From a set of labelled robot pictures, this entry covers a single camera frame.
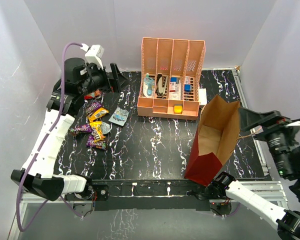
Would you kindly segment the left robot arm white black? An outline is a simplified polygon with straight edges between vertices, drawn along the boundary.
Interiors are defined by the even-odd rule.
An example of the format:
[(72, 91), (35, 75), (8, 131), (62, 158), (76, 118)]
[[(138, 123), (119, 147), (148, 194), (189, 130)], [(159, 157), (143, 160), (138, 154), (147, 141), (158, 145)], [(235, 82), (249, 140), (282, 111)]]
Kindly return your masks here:
[(96, 90), (120, 93), (129, 84), (116, 63), (111, 63), (110, 68), (108, 75), (105, 68), (79, 57), (65, 61), (65, 81), (58, 80), (53, 87), (35, 146), (21, 169), (11, 173), (11, 180), (22, 190), (49, 201), (64, 194), (76, 193), (83, 200), (93, 195), (88, 177), (58, 176), (54, 174), (54, 166), (63, 141), (85, 103), (84, 97)]

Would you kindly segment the red paper bag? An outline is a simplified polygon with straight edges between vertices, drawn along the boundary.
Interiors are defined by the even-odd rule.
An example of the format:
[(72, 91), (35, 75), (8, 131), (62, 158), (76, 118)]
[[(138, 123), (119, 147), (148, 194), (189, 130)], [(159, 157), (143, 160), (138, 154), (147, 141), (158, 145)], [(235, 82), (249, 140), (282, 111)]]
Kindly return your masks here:
[(226, 102), (215, 95), (202, 111), (198, 102), (186, 101), (183, 112), (196, 114), (199, 121), (187, 162), (184, 178), (207, 186), (232, 156), (237, 141), (253, 136), (240, 135), (238, 100)]

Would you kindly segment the purple brown candy packet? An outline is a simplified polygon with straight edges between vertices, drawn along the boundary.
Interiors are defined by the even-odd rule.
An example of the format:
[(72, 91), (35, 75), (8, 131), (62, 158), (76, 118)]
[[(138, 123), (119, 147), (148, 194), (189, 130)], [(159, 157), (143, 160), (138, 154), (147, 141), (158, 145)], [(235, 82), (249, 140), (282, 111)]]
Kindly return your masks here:
[(86, 109), (85, 109), (85, 113), (87, 117), (90, 117), (93, 113), (95, 113), (98, 109), (100, 109), (103, 105), (96, 101), (96, 102), (92, 102)]

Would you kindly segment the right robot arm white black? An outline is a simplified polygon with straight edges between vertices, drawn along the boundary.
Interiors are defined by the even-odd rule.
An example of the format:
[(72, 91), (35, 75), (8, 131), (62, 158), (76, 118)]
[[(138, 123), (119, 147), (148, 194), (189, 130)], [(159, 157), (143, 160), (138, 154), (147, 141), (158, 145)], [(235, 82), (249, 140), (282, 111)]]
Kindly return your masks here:
[[(279, 176), (293, 182), (289, 189), (300, 203), (300, 143), (295, 139), (300, 118), (290, 119), (277, 110), (261, 113), (244, 107), (239, 108), (239, 115), (242, 131), (262, 128), (253, 138), (267, 144)], [(275, 204), (275, 196), (284, 196), (279, 181), (241, 182), (223, 171), (197, 198), (238, 202), (266, 221), (282, 240), (300, 240), (300, 211)]]

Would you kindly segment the silver foil snack packet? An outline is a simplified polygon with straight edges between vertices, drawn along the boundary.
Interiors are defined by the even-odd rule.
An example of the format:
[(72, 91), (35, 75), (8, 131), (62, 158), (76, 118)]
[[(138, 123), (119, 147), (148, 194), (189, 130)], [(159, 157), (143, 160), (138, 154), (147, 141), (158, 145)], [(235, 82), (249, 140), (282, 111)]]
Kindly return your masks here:
[(111, 131), (111, 126), (108, 123), (102, 121), (99, 129), (103, 135), (107, 135)]

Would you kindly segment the red cookie snack bag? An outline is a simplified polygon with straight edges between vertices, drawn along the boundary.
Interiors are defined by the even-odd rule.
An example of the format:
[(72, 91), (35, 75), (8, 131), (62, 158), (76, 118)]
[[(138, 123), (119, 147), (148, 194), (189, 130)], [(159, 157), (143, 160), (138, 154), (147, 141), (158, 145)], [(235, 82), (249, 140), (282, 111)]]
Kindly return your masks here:
[(102, 92), (100, 90), (96, 90), (92, 93), (85, 95), (84, 99), (85, 100), (95, 99), (95, 98), (99, 98), (101, 95), (102, 95)]

